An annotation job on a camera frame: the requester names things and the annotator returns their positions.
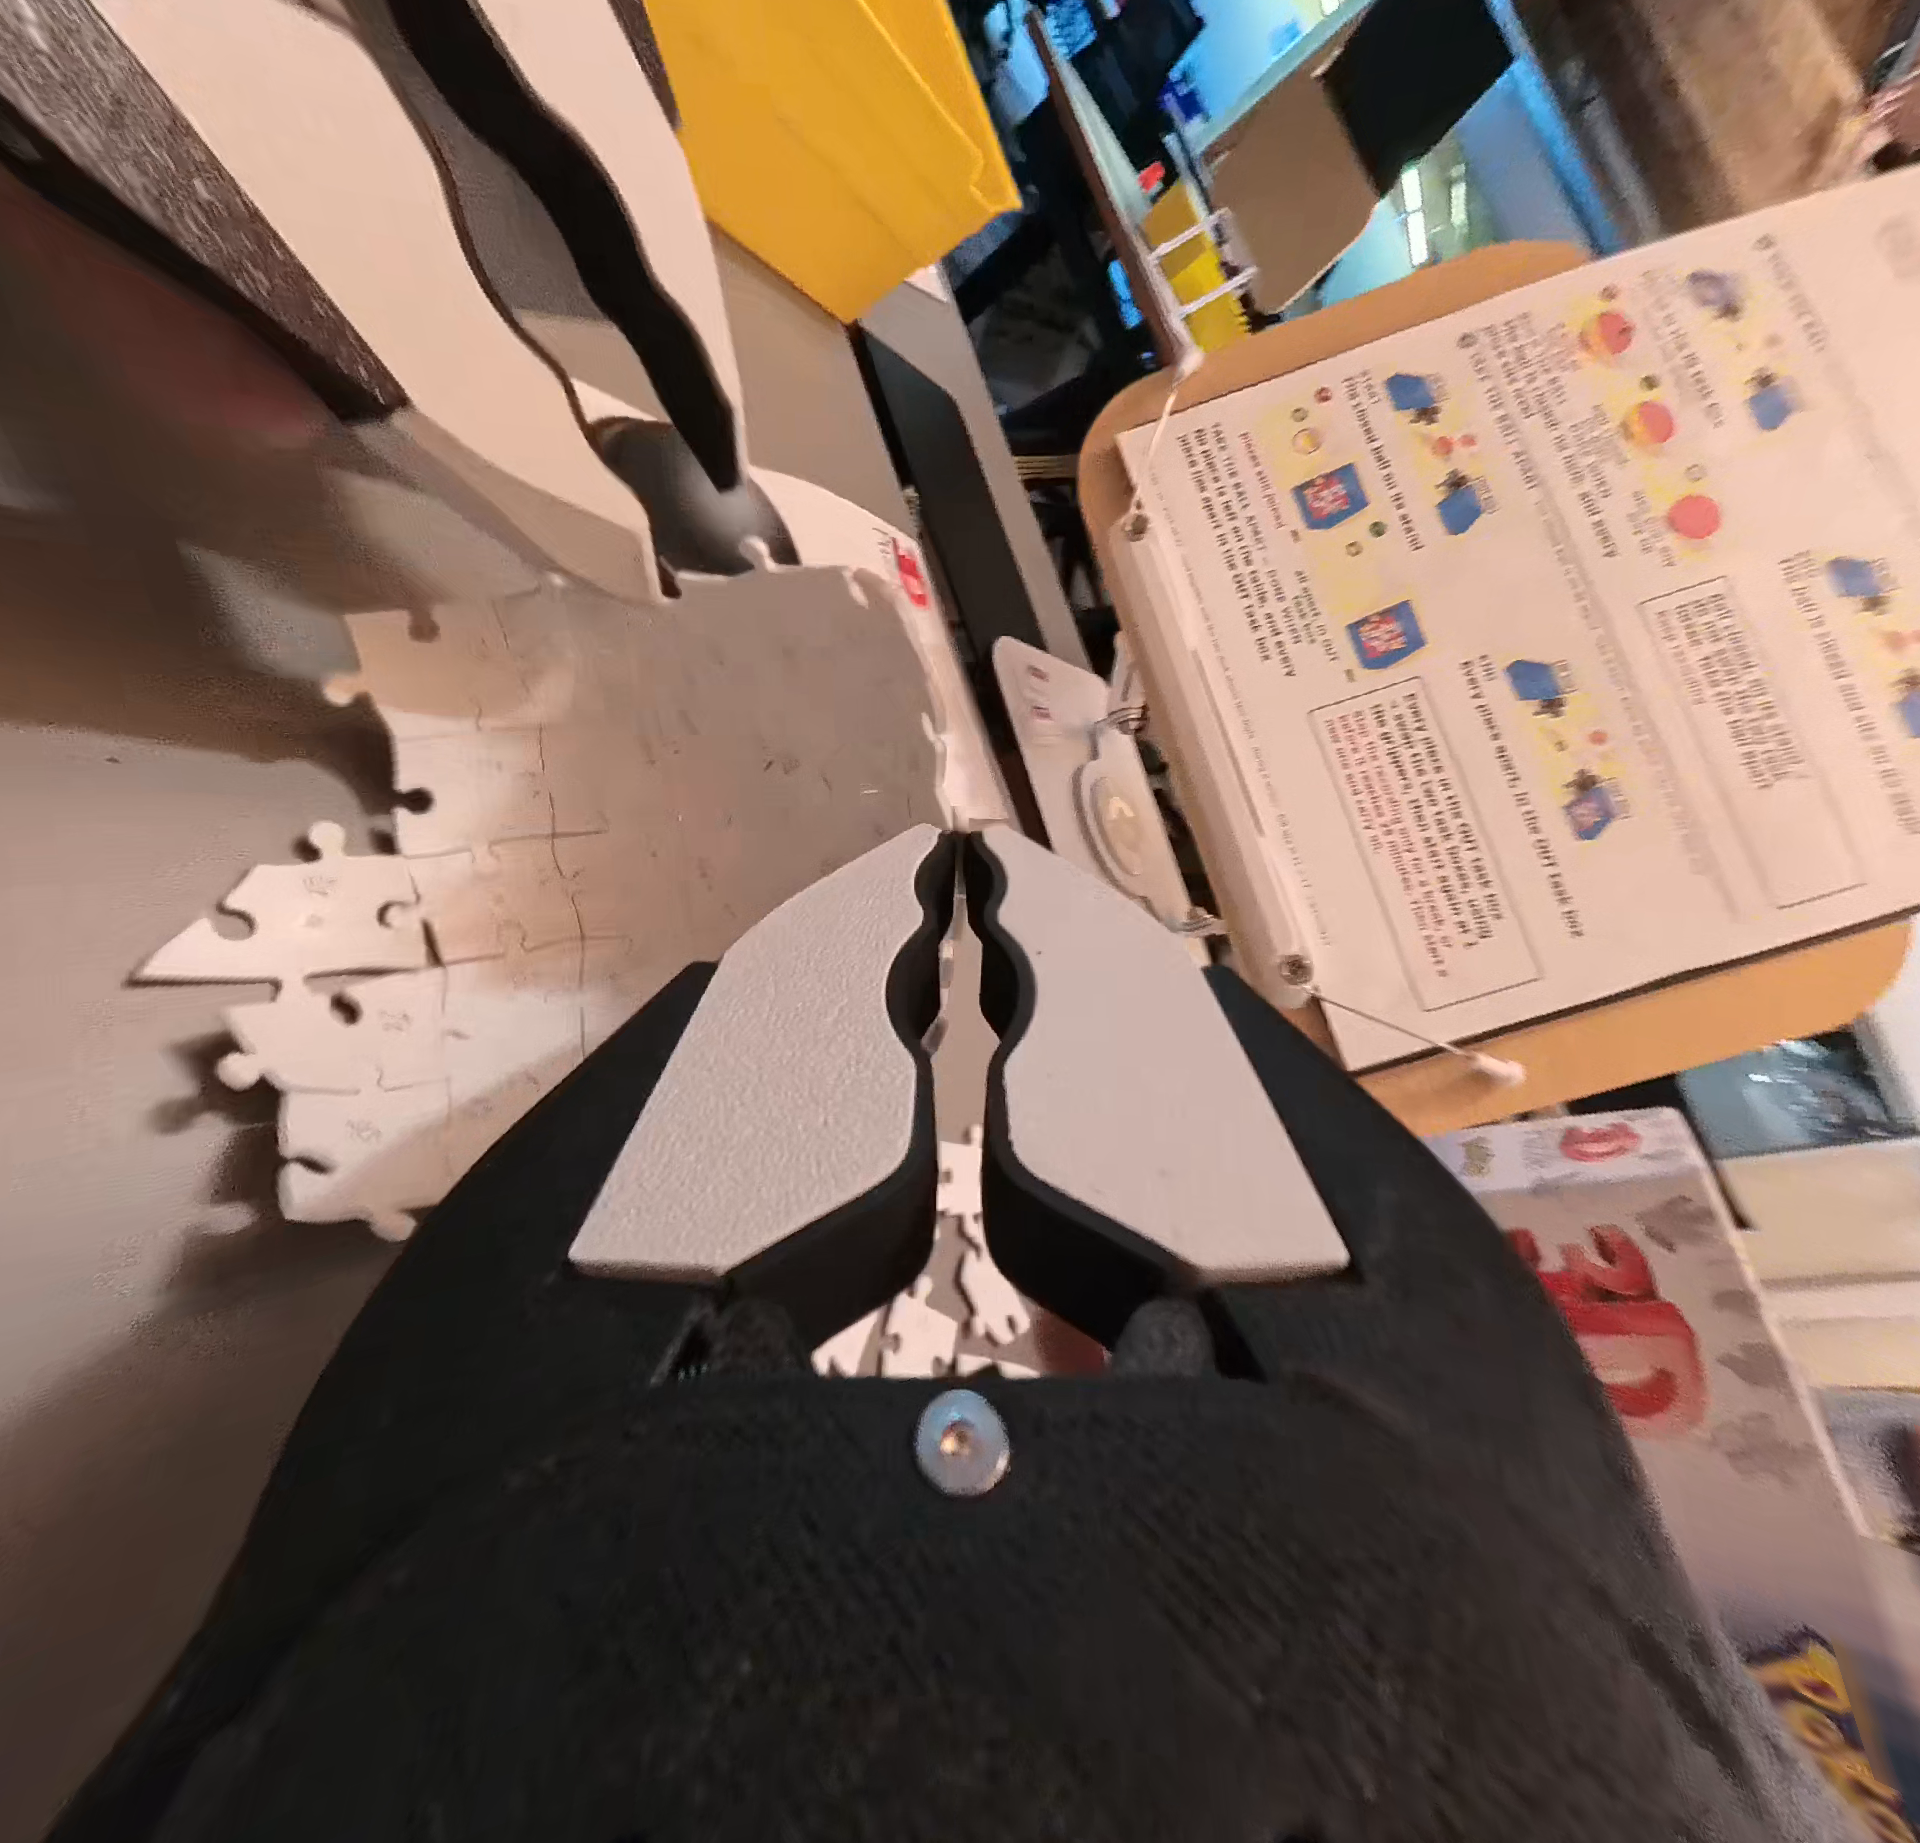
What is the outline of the yellow plastic bin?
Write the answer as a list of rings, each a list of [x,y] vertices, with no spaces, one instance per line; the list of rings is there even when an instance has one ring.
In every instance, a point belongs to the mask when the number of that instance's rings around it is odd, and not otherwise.
[[[693,189],[849,325],[1019,209],[947,0],[640,0]]]

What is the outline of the brown clipboard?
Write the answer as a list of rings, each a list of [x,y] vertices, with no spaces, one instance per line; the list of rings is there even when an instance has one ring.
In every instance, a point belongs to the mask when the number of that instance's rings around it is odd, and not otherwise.
[[[1505,243],[1339,303],[1305,321],[1236,341],[1188,379],[1153,373],[1120,391],[1093,419],[1075,461],[1077,505],[1093,557],[1113,599],[1148,709],[1148,739],[1164,753],[1172,793],[1192,831],[1234,960],[1270,1002],[1289,990],[1277,889],[1256,865],[1256,823],[1232,773],[1223,729],[1203,695],[1189,649],[1174,623],[1164,569],[1135,557],[1125,535],[1134,481],[1121,439],[1152,427],[1164,405],[1201,407],[1282,381],[1298,369],[1355,351],[1394,333],[1451,319],[1554,277],[1584,273],[1592,259],[1566,243]],[[1907,962],[1907,920],[1831,936],[1820,944],[1732,964],[1547,1022],[1487,1044],[1517,1064],[1523,1082],[1500,1086],[1446,1054],[1375,1068],[1367,1094],[1416,1136],[1512,1120],[1523,1112],[1667,1074],[1747,1050],[1844,1028],[1867,1014]]]

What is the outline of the pile of white puzzle pieces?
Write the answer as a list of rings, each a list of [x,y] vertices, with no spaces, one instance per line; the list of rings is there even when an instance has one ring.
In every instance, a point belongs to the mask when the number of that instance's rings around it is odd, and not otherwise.
[[[935,1218],[920,1276],[811,1352],[828,1378],[1098,1376],[1108,1352],[1021,1296],[990,1252],[983,1130],[938,1148]]]

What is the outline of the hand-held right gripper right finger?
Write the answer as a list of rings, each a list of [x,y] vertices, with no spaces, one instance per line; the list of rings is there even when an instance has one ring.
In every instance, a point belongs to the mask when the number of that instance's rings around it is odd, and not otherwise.
[[[1186,942],[1005,831],[961,849],[986,1072],[980,1222],[1019,1296],[1113,1344],[1155,1300],[1349,1250]]]

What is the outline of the printed paper instruction sheet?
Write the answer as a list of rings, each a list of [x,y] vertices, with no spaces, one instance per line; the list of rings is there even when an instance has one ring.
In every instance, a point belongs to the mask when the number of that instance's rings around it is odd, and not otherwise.
[[[856,591],[899,617],[923,671],[938,797],[950,825],[1013,825],[1013,801],[920,543],[818,485],[762,467],[748,475],[777,515],[799,567],[841,569]]]

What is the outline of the cardboard panel with black top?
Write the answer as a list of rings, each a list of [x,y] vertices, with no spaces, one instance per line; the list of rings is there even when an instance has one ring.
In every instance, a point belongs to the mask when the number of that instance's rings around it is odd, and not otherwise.
[[[1317,289],[1512,61],[1485,0],[1345,0],[1274,63],[1201,145],[1254,311]]]

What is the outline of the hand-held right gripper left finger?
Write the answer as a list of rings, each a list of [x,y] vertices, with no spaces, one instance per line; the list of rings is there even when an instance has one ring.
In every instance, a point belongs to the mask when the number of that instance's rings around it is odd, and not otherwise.
[[[570,1246],[601,1280],[848,1328],[923,1270],[958,835],[916,827],[769,910],[716,964]]]

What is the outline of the white round button device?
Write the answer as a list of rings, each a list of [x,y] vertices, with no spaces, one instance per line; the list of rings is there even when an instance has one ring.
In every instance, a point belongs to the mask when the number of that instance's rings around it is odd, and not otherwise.
[[[992,673],[1049,849],[1197,944],[1158,795],[1140,755],[1138,713],[1086,671],[1012,637]]]

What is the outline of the white partly built puzzle ball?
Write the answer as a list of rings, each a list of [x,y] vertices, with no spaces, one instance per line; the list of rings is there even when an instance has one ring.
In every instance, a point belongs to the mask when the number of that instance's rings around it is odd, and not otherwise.
[[[389,853],[312,825],[135,972],[245,986],[215,1064],[277,1098],[276,1206],[404,1240],[680,970],[916,827],[947,829],[943,703],[864,569],[348,623]]]

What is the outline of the black table frame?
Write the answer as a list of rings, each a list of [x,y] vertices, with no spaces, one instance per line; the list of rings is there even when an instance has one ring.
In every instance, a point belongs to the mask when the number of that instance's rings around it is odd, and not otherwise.
[[[1090,669],[956,305],[902,283],[848,329],[848,343],[971,657],[988,661],[1009,637]]]

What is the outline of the colourful puzzle box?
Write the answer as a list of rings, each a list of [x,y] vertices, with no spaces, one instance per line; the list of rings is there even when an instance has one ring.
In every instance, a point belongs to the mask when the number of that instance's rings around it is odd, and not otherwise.
[[[1428,1140],[1555,1304],[1692,1586],[1859,1840],[1916,1840],[1916,1678],[1859,1502],[1673,1110]]]

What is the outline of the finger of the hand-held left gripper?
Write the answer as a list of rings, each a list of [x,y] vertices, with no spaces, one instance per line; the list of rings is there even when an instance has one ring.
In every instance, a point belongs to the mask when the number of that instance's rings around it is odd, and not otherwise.
[[[389,0],[86,0],[395,391],[358,439],[516,567],[636,607],[675,597],[647,513],[511,319],[458,165],[478,143]]]
[[[749,483],[707,219],[644,0],[382,0],[451,121],[518,179],[705,487]]]

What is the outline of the illustrated rules sheet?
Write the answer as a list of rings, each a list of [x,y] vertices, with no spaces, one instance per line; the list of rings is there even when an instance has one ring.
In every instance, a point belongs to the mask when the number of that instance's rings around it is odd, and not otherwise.
[[[1905,169],[1120,441],[1347,1070],[1916,914],[1916,323]]]

